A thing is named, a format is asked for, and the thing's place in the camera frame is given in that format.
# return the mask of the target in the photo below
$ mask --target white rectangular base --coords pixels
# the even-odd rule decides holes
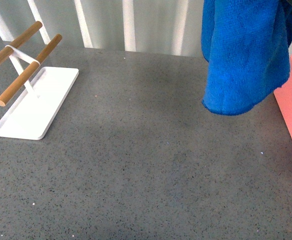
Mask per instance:
[[[42,139],[78,76],[76,68],[43,67],[0,120],[0,137]]]

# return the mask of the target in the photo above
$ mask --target towel holder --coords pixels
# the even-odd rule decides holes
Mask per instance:
[[[43,67],[29,82],[62,39],[57,34],[36,58],[17,49],[41,27],[41,22],[35,22],[0,51],[0,64],[10,58],[19,75],[0,95],[0,106],[6,106],[23,85],[26,88],[0,119],[0,137],[42,139],[78,76],[76,68]],[[29,63],[25,70],[19,59]]]

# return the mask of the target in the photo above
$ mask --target speckled stone surface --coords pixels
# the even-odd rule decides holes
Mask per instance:
[[[44,65],[79,76],[44,139],[0,137],[0,240],[292,240],[273,95],[219,116],[203,58],[58,47]],[[0,66],[0,93],[16,76]]]

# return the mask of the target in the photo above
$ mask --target wooden rod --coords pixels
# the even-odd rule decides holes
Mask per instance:
[[[36,60],[42,63],[47,56],[53,51],[57,44],[61,41],[62,36],[57,34],[50,43],[40,52],[36,57]],[[34,72],[39,68],[39,64],[33,61],[22,73],[19,75],[15,81],[9,85],[8,88],[0,95],[0,106],[4,107],[9,102],[9,100],[16,94],[20,87],[34,74]]]
[[[20,47],[26,41],[30,39],[40,28],[42,27],[42,23],[37,21],[32,26],[30,26],[26,31],[24,31],[20,36],[18,36],[14,41],[12,41],[9,45],[14,48]],[[4,47],[0,51],[0,64],[2,64],[14,51],[10,47]]]

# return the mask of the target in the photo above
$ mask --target blue microfiber cloth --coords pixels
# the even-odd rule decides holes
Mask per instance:
[[[202,52],[209,62],[203,105],[239,115],[289,78],[292,7],[285,0],[205,0]]]

